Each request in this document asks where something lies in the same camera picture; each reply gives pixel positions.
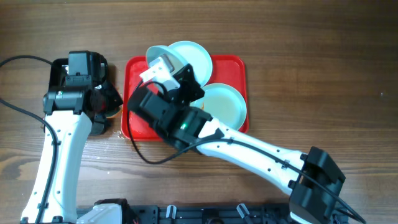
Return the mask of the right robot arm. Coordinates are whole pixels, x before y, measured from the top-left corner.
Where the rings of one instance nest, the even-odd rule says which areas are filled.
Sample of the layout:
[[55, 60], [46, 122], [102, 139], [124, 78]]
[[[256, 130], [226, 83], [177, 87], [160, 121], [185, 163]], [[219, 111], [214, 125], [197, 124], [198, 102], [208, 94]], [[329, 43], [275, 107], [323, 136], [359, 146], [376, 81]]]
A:
[[191, 65], [170, 72], [154, 65], [140, 74], [127, 108], [179, 154], [195, 150], [236, 164], [289, 196], [290, 216], [300, 223], [328, 223], [345, 182], [330, 155], [317, 147], [305, 154], [260, 141], [190, 106], [203, 97]]

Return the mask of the orange green sponge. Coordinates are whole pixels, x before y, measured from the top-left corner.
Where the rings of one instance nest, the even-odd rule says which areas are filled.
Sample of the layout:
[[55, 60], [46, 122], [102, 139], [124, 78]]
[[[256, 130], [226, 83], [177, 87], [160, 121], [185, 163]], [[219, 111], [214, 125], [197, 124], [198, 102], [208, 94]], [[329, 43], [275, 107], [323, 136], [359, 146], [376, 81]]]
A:
[[115, 108], [114, 110], [105, 112], [105, 117], [107, 119], [114, 118], [121, 112], [121, 110], [122, 110], [122, 108], [119, 106], [119, 107]]

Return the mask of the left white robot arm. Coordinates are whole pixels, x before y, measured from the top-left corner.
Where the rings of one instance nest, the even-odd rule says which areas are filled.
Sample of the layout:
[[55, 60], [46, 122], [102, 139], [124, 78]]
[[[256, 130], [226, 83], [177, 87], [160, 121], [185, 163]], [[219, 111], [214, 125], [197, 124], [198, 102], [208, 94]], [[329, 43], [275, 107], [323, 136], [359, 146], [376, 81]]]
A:
[[88, 136], [103, 134], [123, 104], [108, 62], [90, 51], [53, 61], [43, 98], [45, 140], [21, 223], [76, 223], [76, 188]]

